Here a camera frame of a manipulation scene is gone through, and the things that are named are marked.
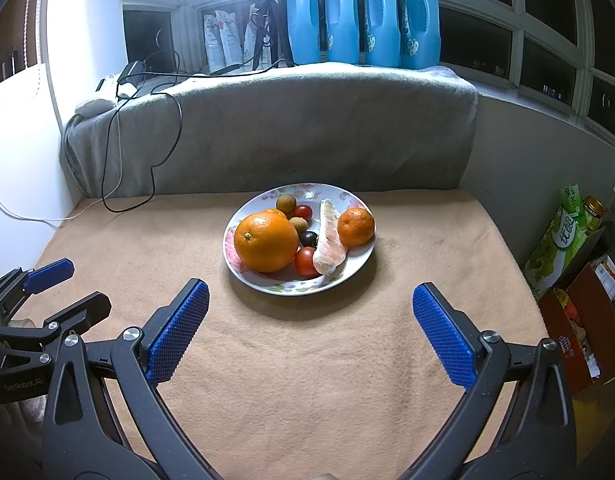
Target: orange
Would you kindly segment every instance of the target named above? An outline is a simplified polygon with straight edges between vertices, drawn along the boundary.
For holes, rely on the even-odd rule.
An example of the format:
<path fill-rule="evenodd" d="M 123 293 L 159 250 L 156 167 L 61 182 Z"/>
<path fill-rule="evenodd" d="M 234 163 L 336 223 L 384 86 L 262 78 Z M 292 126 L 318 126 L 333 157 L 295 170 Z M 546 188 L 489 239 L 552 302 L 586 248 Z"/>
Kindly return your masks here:
<path fill-rule="evenodd" d="M 280 209 L 265 209 L 263 212 L 264 213 L 274 213 L 274 214 L 282 216 L 284 219 L 287 220 L 287 216 Z"/>
<path fill-rule="evenodd" d="M 298 234 L 285 215 L 264 211 L 238 224 L 234 248 L 246 267 L 256 272 L 276 272 L 294 258 Z"/>
<path fill-rule="evenodd" d="M 369 242 L 374 236 L 374 228 L 374 217 L 362 207 L 347 209 L 339 218 L 339 237 L 349 247 Z"/>

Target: windowsill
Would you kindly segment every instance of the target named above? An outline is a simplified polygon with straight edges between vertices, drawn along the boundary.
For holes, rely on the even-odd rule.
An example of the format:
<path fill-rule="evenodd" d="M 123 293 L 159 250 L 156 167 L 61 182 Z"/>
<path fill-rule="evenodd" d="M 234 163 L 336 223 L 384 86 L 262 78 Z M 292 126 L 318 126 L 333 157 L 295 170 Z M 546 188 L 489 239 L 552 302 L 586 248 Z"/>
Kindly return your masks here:
<path fill-rule="evenodd" d="M 496 86 L 481 83 L 478 81 L 470 82 L 476 87 L 479 95 L 482 97 L 489 97 L 498 101 L 505 101 L 507 103 L 523 106 L 526 108 L 530 108 L 531 110 L 535 110 L 537 112 L 549 115 L 555 119 L 571 124 L 572 126 L 575 126 L 576 128 L 598 138 L 599 140 L 615 148 L 615 136 L 612 135 L 612 133 L 603 128 L 603 126 L 594 123 L 592 120 L 585 120 L 575 114 L 567 113 L 566 111 L 562 110 L 565 105 L 559 102 L 555 102 L 554 106 L 550 106 L 546 102 L 542 102 L 542 100 L 537 100 L 528 95 L 524 95 L 522 91 L 519 91 L 517 89 L 498 88 Z"/>

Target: blue bottle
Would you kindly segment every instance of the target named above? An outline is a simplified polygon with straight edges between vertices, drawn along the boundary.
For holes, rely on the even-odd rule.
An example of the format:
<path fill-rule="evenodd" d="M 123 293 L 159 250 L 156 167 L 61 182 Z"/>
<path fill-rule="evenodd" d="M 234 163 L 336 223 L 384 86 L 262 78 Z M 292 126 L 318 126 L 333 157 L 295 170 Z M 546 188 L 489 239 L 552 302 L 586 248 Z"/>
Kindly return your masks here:
<path fill-rule="evenodd" d="M 358 0 L 325 0 L 327 20 L 327 60 L 358 64 L 359 45 Z"/>
<path fill-rule="evenodd" d="M 439 64 L 439 0 L 403 0 L 401 66 L 420 70 Z"/>
<path fill-rule="evenodd" d="M 299 65 L 318 63 L 318 0 L 287 0 L 287 29 L 294 61 Z"/>
<path fill-rule="evenodd" d="M 401 31 L 396 0 L 365 0 L 365 38 L 368 65 L 399 66 Z"/>

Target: peeled pomelo segment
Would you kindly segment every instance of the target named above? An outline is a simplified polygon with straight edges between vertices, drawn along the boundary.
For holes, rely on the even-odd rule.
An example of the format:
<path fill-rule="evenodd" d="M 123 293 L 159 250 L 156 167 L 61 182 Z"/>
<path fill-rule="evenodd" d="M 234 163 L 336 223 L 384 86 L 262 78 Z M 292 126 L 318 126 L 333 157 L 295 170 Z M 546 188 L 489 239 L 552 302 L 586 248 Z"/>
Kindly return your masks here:
<path fill-rule="evenodd" d="M 340 216 L 331 200 L 321 202 L 321 231 L 313 262 L 316 270 L 324 276 L 331 275 L 347 257 L 347 247 L 339 237 Z"/>

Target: can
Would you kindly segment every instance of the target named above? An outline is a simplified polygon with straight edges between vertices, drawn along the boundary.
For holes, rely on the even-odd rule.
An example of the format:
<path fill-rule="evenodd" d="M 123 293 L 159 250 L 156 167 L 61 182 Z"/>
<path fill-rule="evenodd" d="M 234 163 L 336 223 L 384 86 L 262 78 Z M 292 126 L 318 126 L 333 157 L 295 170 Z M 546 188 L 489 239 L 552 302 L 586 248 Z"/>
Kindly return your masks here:
<path fill-rule="evenodd" d="M 588 196 L 583 202 L 583 209 L 585 210 L 585 218 L 588 225 L 588 233 L 593 233 L 601 225 L 603 216 L 605 215 L 605 208 L 603 204 L 596 200 L 593 196 Z"/>

